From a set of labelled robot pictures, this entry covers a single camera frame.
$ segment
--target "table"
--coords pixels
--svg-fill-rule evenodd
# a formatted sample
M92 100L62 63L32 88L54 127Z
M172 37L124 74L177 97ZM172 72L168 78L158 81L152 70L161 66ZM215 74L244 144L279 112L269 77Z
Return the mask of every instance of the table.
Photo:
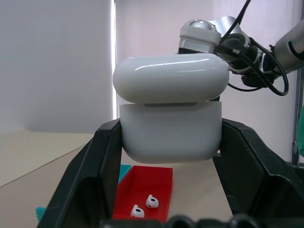
M36 207L48 205L66 167L80 150L81 148L76 149L0 187L0 227L36 227ZM173 191L168 218L184 214L194 220L228 220L232 216L212 160L186 164L141 164L123 152L122 164L173 168Z

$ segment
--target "earbud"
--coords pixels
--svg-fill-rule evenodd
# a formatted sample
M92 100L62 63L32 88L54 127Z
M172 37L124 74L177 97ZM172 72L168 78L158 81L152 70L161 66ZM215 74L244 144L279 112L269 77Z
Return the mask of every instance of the earbud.
M132 217L138 217L138 218L144 218L144 211L143 209L139 208L138 205L134 205L132 211L131 211Z
M153 195L149 195L146 201L146 206L148 208L158 208L159 206L158 200L155 197L153 197Z

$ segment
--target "red tray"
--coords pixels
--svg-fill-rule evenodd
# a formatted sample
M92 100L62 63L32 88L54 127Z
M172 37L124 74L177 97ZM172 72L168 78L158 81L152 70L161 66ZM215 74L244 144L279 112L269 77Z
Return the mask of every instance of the red tray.
M165 222L172 192L172 171L172 168L133 166L117 187L112 219L153 219ZM150 194L159 201L157 209L146 207ZM144 218L130 216L134 204L144 210Z

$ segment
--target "teal object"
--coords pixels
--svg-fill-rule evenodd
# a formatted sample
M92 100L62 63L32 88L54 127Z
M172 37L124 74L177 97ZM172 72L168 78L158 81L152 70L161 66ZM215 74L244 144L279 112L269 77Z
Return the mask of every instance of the teal object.
M298 131L296 135L296 144L298 146L299 154L304 157L304 107L302 107L300 114Z
M120 183L122 181L122 179L127 175L127 173L130 171L131 168L132 168L131 165L120 165L118 183ZM45 211L46 211L46 208L43 208L43 207L36 208L36 216L37 216L38 222L40 222L40 220L42 219L42 216Z

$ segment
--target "white wall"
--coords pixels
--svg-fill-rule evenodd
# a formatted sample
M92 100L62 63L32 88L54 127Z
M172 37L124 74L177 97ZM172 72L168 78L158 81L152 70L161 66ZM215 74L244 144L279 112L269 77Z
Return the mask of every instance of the white wall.
M0 133L111 120L111 0L0 1Z
M128 56L166 55L178 51L179 32L191 19L236 17L245 0L116 0L117 62ZM242 29L267 47L275 44L300 21L301 0L254 0L242 21ZM228 87L221 96L223 117L253 127L267 146L291 160L296 73L289 74L285 97L269 89L244 93ZM243 87L240 76L230 82ZM283 89L282 79L275 86ZM125 101L118 98L118 104Z

